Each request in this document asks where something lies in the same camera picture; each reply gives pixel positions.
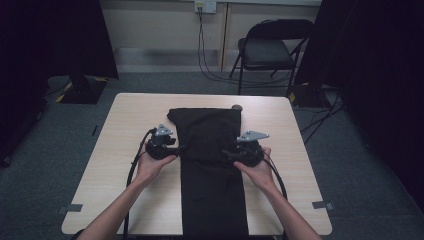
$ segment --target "table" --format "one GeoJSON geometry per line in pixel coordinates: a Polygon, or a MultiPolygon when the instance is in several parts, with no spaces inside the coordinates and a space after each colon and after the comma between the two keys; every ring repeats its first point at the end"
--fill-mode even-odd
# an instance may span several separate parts
{"type": "MultiPolygon", "coordinates": [[[[149,129],[163,123],[177,137],[175,126],[166,117],[169,109],[231,108],[234,104],[243,107],[242,133],[254,130],[270,134],[260,144],[271,147],[289,202],[320,235],[330,234],[327,210],[312,206],[322,197],[286,98],[143,93],[116,96],[72,201],[83,207],[80,212],[66,214],[62,231],[73,234],[85,228],[124,190],[131,162],[149,129]]],[[[143,191],[130,211],[130,234],[182,234],[179,173],[177,159],[143,191]]],[[[249,234],[280,235],[283,229],[268,200],[245,175],[243,184],[249,234]]]]}

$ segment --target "wall outlet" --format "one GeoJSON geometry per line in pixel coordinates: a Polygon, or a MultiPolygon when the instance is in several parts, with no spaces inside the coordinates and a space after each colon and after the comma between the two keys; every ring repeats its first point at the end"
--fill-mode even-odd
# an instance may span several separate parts
{"type": "Polygon", "coordinates": [[[199,12],[199,9],[205,12],[205,1],[194,1],[194,12],[199,12]]]}
{"type": "Polygon", "coordinates": [[[206,13],[216,13],[216,2],[207,1],[205,3],[205,12],[206,13]]]}
{"type": "Polygon", "coordinates": [[[194,1],[194,12],[216,13],[216,1],[194,1]]]}

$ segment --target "finger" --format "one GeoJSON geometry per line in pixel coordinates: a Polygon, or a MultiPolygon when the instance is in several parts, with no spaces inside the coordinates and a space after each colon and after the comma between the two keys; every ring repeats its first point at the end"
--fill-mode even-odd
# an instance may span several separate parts
{"type": "Polygon", "coordinates": [[[271,148],[269,148],[269,147],[263,147],[262,148],[262,151],[264,151],[264,158],[265,158],[265,160],[270,160],[270,157],[271,157],[271,148]]]}

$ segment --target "wrist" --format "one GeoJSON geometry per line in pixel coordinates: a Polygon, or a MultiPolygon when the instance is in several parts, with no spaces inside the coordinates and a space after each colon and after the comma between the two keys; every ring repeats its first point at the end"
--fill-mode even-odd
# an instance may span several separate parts
{"type": "Polygon", "coordinates": [[[134,178],[134,180],[131,182],[130,185],[133,185],[135,188],[139,189],[141,192],[149,185],[149,183],[150,181],[148,181],[148,179],[137,176],[134,178]]]}

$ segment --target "small black object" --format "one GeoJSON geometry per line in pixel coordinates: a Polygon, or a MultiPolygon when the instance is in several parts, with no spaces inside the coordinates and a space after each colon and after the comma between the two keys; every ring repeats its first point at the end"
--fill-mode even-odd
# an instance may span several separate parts
{"type": "Polygon", "coordinates": [[[237,137],[235,146],[223,149],[222,153],[231,163],[239,161],[246,166],[254,167],[264,159],[264,153],[258,139],[268,137],[268,134],[249,130],[237,137]]]}
{"type": "Polygon", "coordinates": [[[179,148],[169,148],[174,145],[176,139],[169,135],[172,131],[160,124],[152,133],[152,138],[147,142],[146,152],[154,159],[161,160],[170,155],[178,156],[179,148]]]}
{"type": "Polygon", "coordinates": [[[238,143],[234,150],[222,150],[231,163],[239,161],[248,167],[254,167],[264,159],[264,153],[258,141],[238,143]]]}
{"type": "Polygon", "coordinates": [[[234,104],[234,105],[231,107],[231,109],[237,109],[237,110],[243,111],[243,107],[242,107],[242,106],[240,106],[240,105],[238,105],[238,104],[234,104]]]}

